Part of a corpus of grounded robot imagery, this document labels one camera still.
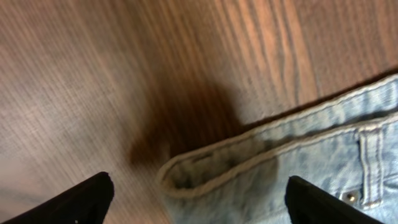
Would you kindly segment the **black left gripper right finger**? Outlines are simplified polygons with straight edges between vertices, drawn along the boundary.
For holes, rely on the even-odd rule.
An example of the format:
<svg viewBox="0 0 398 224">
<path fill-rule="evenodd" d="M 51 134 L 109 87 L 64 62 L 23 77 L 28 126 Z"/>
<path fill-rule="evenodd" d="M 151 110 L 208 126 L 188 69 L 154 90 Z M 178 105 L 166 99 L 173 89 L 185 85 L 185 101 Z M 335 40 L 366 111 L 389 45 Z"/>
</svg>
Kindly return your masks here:
<svg viewBox="0 0 398 224">
<path fill-rule="evenodd" d="M 289 177 L 285 204 L 292 224 L 381 224 L 296 175 Z"/>
</svg>

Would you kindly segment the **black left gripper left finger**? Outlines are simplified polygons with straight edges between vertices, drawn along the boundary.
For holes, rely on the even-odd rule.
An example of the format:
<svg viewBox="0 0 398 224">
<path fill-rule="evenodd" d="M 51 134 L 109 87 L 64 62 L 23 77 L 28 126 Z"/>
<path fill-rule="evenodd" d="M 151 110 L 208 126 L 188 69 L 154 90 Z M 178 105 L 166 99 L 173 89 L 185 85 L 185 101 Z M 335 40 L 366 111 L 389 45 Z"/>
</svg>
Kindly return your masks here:
<svg viewBox="0 0 398 224">
<path fill-rule="evenodd" d="M 113 198 L 109 174 L 99 172 L 3 224 L 103 224 Z"/>
</svg>

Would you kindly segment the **light blue denim shorts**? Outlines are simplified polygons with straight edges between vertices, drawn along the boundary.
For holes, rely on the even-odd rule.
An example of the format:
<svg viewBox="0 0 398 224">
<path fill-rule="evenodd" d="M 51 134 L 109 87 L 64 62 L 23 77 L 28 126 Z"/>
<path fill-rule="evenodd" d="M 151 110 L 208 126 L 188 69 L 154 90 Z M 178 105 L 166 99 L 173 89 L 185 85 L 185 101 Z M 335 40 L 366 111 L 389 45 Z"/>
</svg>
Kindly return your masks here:
<svg viewBox="0 0 398 224">
<path fill-rule="evenodd" d="M 293 175 L 396 223 L 397 76 L 176 156 L 157 184 L 174 223 L 289 223 Z"/>
</svg>

